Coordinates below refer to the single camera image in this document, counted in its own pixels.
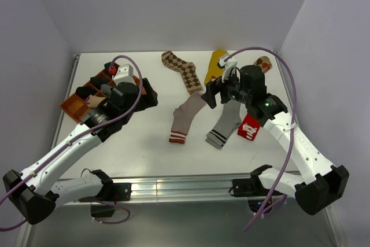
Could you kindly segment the taupe sock with red cuff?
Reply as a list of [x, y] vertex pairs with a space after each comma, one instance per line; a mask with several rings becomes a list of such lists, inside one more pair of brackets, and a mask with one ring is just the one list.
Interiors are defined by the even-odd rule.
[[185, 144], [191, 123], [197, 113], [206, 105], [200, 92], [192, 93], [188, 99], [173, 112], [173, 123], [169, 136], [170, 143]]

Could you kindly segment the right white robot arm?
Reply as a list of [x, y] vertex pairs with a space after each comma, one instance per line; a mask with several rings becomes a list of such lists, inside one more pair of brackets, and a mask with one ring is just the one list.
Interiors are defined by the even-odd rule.
[[221, 103], [230, 100], [244, 104], [247, 114], [257, 120], [260, 127], [268, 131], [282, 146], [291, 153], [290, 159], [297, 166], [299, 175], [283, 173], [274, 185], [279, 171], [270, 165], [254, 170], [250, 188], [258, 195], [268, 189], [291, 196], [309, 215], [315, 215], [343, 196], [348, 170], [335, 166], [324, 157], [308, 140], [301, 129], [291, 122], [292, 114], [279, 97], [268, 93], [265, 75], [261, 68], [254, 65], [230, 69], [227, 78], [221, 77], [206, 85], [202, 99], [211, 107], [216, 107], [216, 95]]

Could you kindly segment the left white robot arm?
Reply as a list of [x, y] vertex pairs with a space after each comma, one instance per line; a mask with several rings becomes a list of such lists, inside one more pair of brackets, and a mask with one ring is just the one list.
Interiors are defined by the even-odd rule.
[[157, 104], [157, 93], [148, 79], [118, 83], [111, 96], [90, 110], [53, 150], [21, 172], [10, 170], [3, 176], [6, 198], [29, 224], [40, 223], [56, 208], [71, 201], [111, 200], [113, 181], [100, 169], [64, 182], [59, 178], [86, 153], [119, 132], [135, 112]]

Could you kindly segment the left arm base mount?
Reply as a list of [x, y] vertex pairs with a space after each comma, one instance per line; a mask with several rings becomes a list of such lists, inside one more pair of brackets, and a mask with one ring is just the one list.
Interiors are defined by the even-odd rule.
[[129, 201], [131, 197], [130, 183], [101, 183], [94, 184], [94, 187], [89, 190], [88, 194], [78, 197], [80, 202], [87, 201], [105, 201], [118, 202]]

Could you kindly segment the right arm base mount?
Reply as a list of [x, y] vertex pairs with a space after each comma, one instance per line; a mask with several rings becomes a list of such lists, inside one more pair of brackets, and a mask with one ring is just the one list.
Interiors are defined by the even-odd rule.
[[258, 178], [233, 179], [229, 194], [233, 197], [266, 196], [269, 189], [265, 189]]

